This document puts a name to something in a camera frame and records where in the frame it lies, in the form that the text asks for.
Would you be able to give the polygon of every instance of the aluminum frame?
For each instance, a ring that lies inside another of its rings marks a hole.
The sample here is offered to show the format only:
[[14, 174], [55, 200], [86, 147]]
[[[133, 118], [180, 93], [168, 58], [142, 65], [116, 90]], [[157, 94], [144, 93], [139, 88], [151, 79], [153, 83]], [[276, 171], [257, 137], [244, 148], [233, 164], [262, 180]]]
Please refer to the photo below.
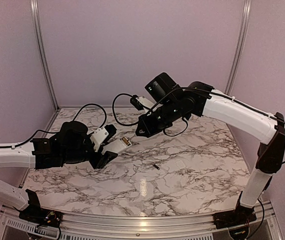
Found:
[[[268, 223], [272, 240], [282, 240], [275, 212], [270, 201], [263, 203], [265, 208], [265, 220]], [[260, 223], [263, 216], [262, 207], [255, 206], [257, 220], [250, 224]], [[98, 239], [190, 239], [199, 235], [214, 234], [226, 231], [227, 228], [216, 229], [213, 214], [202, 213], [183, 216], [105, 216], [64, 212], [61, 222], [62, 235], [90, 236]], [[4, 206], [0, 212], [0, 240], [3, 239], [8, 221], [27, 224], [18, 218], [18, 212], [13, 208]], [[58, 230], [54, 228], [39, 227], [39, 230], [48, 232], [50, 236], [56, 236]]]
[[248, 32], [249, 25], [249, 17], [252, 8], [252, 0], [245, 0], [243, 5], [243, 12], [241, 18], [240, 32], [236, 47], [236, 52], [233, 58], [231, 70], [228, 77], [228, 82], [226, 89], [224, 91], [225, 94], [230, 95], [235, 84], [236, 74], [239, 66], [239, 62], [241, 60], [242, 53], [244, 51], [245, 40]]
[[43, 42], [41, 22], [40, 22], [39, 10], [38, 10], [38, 0], [30, 0], [30, 7], [31, 7], [32, 21], [34, 24], [34, 30], [35, 30], [36, 39], [37, 39], [38, 51], [40, 54], [41, 65], [42, 65], [46, 85], [49, 91], [50, 100], [51, 100], [54, 110], [58, 111], [59, 105], [58, 105], [57, 98], [55, 95], [55, 90], [54, 90], [52, 77], [51, 77], [49, 67], [48, 67], [48, 62], [47, 62], [45, 47], [44, 47], [44, 42]]

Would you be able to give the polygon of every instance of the wire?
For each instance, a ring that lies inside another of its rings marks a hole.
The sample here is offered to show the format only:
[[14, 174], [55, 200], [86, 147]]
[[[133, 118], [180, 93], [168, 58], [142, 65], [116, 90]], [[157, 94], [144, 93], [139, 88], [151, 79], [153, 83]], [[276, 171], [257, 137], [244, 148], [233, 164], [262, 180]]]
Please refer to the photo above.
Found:
[[57, 131], [45, 131], [45, 130], [38, 129], [38, 130], [36, 130], [36, 131], [33, 133], [33, 135], [32, 135], [30, 138], [28, 138], [26, 141], [23, 141], [23, 142], [21, 142], [21, 143], [18, 143], [18, 144], [14, 145], [14, 146], [0, 146], [0, 149], [9, 149], [9, 148], [11, 149], [12, 147], [18, 148], [18, 147], [20, 147], [20, 146], [22, 146], [22, 145], [28, 143], [31, 139], [33, 139], [33, 137], [34, 137], [38, 132], [42, 132], [42, 133], [45, 133], [45, 134], [57, 134], [57, 133], [58, 133]]
[[56, 240], [59, 240], [61, 238], [61, 236], [62, 236], [62, 230], [61, 230], [60, 226], [58, 226], [58, 230], [59, 230], [59, 235], [58, 235]]
[[76, 115], [74, 116], [74, 118], [72, 119], [72, 121], [75, 121], [76, 118], [78, 117], [78, 115], [81, 113], [81, 111], [82, 111], [84, 108], [88, 107], [88, 106], [96, 106], [96, 107], [100, 108], [100, 109], [103, 111], [104, 120], [103, 120], [103, 123], [102, 123], [99, 127], [101, 128], [102, 126], [104, 126], [105, 123], [106, 123], [106, 121], [107, 121], [107, 112], [106, 112], [106, 110], [105, 110], [102, 106], [100, 106], [99, 104], [96, 104], [96, 103], [87, 103], [87, 104], [83, 105], [83, 106], [79, 109], [79, 111], [76, 113]]
[[265, 208], [264, 208], [264, 205], [263, 205], [262, 201], [260, 201], [259, 199], [258, 199], [258, 202], [260, 203], [261, 208], [262, 208], [262, 219], [261, 219], [261, 222], [258, 225], [258, 227], [255, 229], [255, 231], [253, 231], [252, 234], [249, 237], [246, 238], [247, 240], [250, 239], [255, 233], [257, 233], [259, 228], [263, 225], [263, 222], [264, 222], [264, 219], [265, 219]]
[[162, 130], [163, 134], [165, 134], [165, 135], [168, 136], [168, 137], [176, 137], [176, 136], [178, 136], [179, 134], [182, 134], [184, 131], [186, 131], [187, 128], [188, 128], [188, 122], [187, 122], [183, 117], [181, 118], [181, 120], [183, 120], [184, 123], [186, 124], [186, 127], [184, 128], [184, 130], [182, 130], [180, 133], [177, 133], [177, 134], [175, 134], [175, 135], [168, 135], [168, 134], [166, 133], [166, 129], [164, 129], [164, 130]]
[[180, 88], [175, 88], [175, 89], [171, 90], [171, 91], [168, 92], [162, 99], [160, 99], [158, 102], [156, 102], [156, 103], [150, 108], [150, 110], [148, 110], [148, 112], [146, 112], [145, 115], [148, 115], [151, 111], [153, 111], [153, 109], [154, 109], [155, 107], [157, 107], [157, 105], [159, 105], [159, 104], [161, 103], [161, 101], [163, 101], [165, 98], [167, 98], [168, 95], [172, 94], [172, 93], [175, 92], [175, 91], [181, 90], [181, 89], [183, 89], [183, 90], [194, 90], [194, 91], [197, 91], [197, 92], [207, 93], [207, 94], [211, 94], [211, 95], [216, 95], [216, 96], [219, 96], [219, 97], [228, 99], [228, 100], [232, 100], [232, 101], [234, 101], [235, 103], [237, 103], [237, 104], [239, 104], [239, 105], [241, 105], [241, 106], [243, 106], [243, 107], [245, 107], [245, 108], [247, 108], [247, 109], [250, 109], [250, 110], [252, 110], [252, 111], [254, 111], [254, 112], [256, 112], [256, 113], [259, 113], [259, 114], [261, 114], [261, 115], [264, 115], [264, 116], [266, 116], [266, 117], [269, 117], [269, 118], [271, 118], [271, 119], [273, 119], [273, 120], [276, 120], [276, 121], [279, 121], [279, 122], [285, 124], [285, 121], [283, 121], [283, 120], [281, 120], [281, 119], [279, 119], [279, 118], [277, 118], [277, 117], [275, 117], [275, 116], [269, 116], [267, 113], [265, 113], [265, 112], [263, 112], [263, 111], [260, 111], [260, 110], [258, 110], [258, 109], [256, 109], [256, 108], [252, 107], [252, 106], [249, 106], [249, 105], [247, 105], [247, 104], [245, 104], [245, 103], [243, 103], [243, 102], [241, 102], [241, 101], [239, 101], [239, 100], [237, 100], [237, 99], [233, 99], [232, 97], [230, 97], [230, 96], [228, 96], [228, 95], [221, 94], [221, 93], [217, 93], [217, 92], [211, 92], [211, 91], [207, 91], [207, 90], [203, 90], [203, 89], [193, 88], [193, 87], [180, 87]]
[[[117, 100], [117, 98], [119, 98], [120, 96], [128, 96], [128, 97], [133, 97], [133, 95], [130, 95], [129, 93], [119, 93], [112, 101], [112, 114], [113, 114], [113, 117], [115, 119], [115, 121], [119, 124], [119, 125], [122, 125], [122, 126], [126, 126], [126, 127], [130, 127], [130, 126], [134, 126], [134, 125], [137, 125], [139, 123], [140, 120], [134, 122], [134, 123], [122, 123], [120, 122], [118, 119], [117, 119], [117, 116], [116, 116], [116, 112], [115, 112], [115, 102]], [[144, 106], [142, 105], [145, 109], [149, 110], [150, 111], [150, 108], [147, 107], [147, 106]]]

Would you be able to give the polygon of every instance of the small black object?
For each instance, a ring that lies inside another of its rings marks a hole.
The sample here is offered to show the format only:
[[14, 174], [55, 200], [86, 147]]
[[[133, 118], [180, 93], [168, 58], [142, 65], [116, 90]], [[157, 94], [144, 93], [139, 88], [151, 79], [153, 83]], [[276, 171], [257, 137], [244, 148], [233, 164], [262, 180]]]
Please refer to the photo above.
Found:
[[160, 167], [157, 166], [156, 164], [153, 165], [156, 169], [160, 170]]
[[42, 208], [34, 191], [26, 189], [29, 198], [29, 206], [19, 212], [19, 218], [36, 223], [40, 226], [59, 228], [63, 213], [56, 210]]

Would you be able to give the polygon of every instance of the gray marble veins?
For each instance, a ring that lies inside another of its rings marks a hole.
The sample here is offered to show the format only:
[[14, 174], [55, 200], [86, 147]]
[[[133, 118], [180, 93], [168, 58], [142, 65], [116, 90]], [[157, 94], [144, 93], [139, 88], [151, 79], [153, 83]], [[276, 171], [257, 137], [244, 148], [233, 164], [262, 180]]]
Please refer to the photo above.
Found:
[[[105, 168], [93, 170], [89, 162], [31, 170], [25, 189], [36, 191], [44, 208], [116, 216], [177, 216], [231, 209], [249, 178], [226, 124], [193, 116], [188, 129], [176, 137], [159, 133], [135, 136], [135, 126], [115, 123], [111, 109], [107, 123], [133, 146]], [[70, 121], [77, 109], [62, 109], [51, 131]], [[117, 108], [119, 121], [133, 123], [141, 112]], [[92, 131], [104, 119], [101, 110], [85, 109], [77, 118]], [[185, 128], [177, 121], [167, 130]]]

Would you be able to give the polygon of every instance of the robotic arm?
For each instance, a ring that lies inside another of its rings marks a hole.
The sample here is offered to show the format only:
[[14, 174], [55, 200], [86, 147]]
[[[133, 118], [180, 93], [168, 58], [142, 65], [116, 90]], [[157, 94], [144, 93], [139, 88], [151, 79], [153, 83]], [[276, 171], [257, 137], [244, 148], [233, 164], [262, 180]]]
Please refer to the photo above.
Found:
[[[236, 101], [212, 86], [195, 81], [189, 87], [180, 87], [167, 73], [161, 73], [145, 89], [162, 106], [139, 117], [137, 136], [151, 137], [172, 126], [179, 118], [189, 119], [191, 114], [220, 120], [239, 128], [260, 141], [258, 160], [246, 188], [240, 194], [235, 210], [214, 215], [217, 229], [245, 224], [257, 218], [254, 206], [268, 187], [273, 174], [282, 166], [285, 154], [284, 117], [255, 109]], [[146, 100], [131, 100], [141, 109]]]
[[[48, 169], [85, 161], [94, 169], [102, 168], [132, 145], [126, 137], [109, 142], [116, 131], [111, 124], [87, 134], [88, 127], [83, 123], [64, 122], [50, 138], [33, 138], [25, 144], [9, 146], [0, 144], [0, 168]], [[60, 225], [62, 213], [42, 208], [37, 194], [29, 189], [0, 180], [0, 201], [16, 208], [21, 219], [55, 228]]]

